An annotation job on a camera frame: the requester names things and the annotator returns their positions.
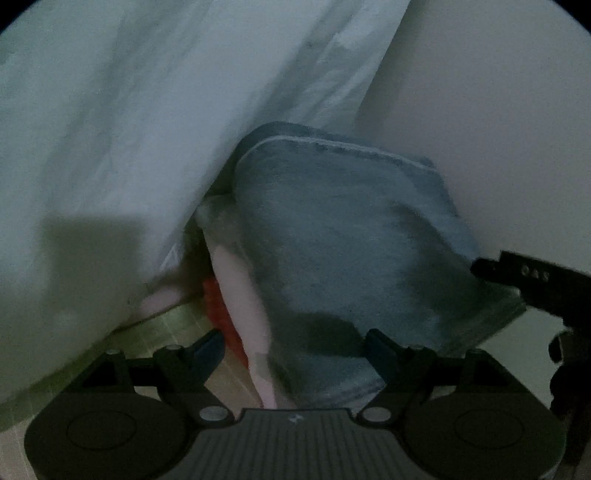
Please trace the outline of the white grey folded garment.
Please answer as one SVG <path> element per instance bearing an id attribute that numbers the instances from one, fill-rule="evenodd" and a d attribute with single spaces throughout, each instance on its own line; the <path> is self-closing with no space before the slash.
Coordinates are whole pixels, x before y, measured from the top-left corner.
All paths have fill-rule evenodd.
<path id="1" fill-rule="evenodd" d="M 185 229 L 184 246 L 184 256 L 176 256 L 148 285 L 147 296 L 129 321 L 147 320 L 198 295 L 204 296 L 202 282 L 215 277 L 235 330 L 242 338 L 249 359 L 247 370 L 263 407 L 290 406 L 270 369 L 270 320 L 240 245 L 235 201 L 228 196 L 205 199 Z"/>

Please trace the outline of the red orange garment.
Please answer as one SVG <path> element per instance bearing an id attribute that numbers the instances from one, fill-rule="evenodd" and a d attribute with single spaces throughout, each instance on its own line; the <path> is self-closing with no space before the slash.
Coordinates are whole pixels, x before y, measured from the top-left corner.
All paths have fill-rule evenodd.
<path id="1" fill-rule="evenodd" d="M 228 308 L 224 303 L 221 288 L 215 277 L 209 277 L 202 282 L 204 290 L 204 308 L 207 318 L 214 328 L 221 330 L 226 346 L 235 354 L 236 358 L 245 368 L 249 367 L 249 359 L 243 349 L 242 338 L 235 330 Z"/>

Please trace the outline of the pale carrot print sheet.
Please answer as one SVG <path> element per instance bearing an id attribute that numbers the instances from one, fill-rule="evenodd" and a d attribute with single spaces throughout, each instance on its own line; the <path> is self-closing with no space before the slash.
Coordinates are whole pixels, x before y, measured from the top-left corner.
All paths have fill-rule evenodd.
<path id="1" fill-rule="evenodd" d="M 1 34 L 1 396 L 126 320 L 245 134 L 349 131 L 404 1 L 38 1 Z"/>

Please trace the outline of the blue denim jeans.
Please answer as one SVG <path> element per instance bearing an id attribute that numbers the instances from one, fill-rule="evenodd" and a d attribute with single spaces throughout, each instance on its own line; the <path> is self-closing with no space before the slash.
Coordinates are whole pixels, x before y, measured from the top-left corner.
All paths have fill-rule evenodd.
<path id="1" fill-rule="evenodd" d="M 271 371 L 295 405 L 351 406 L 382 389 L 360 351 L 370 329 L 460 356 L 524 312 L 472 275 L 477 242 L 431 161 L 279 122 L 231 161 Z"/>

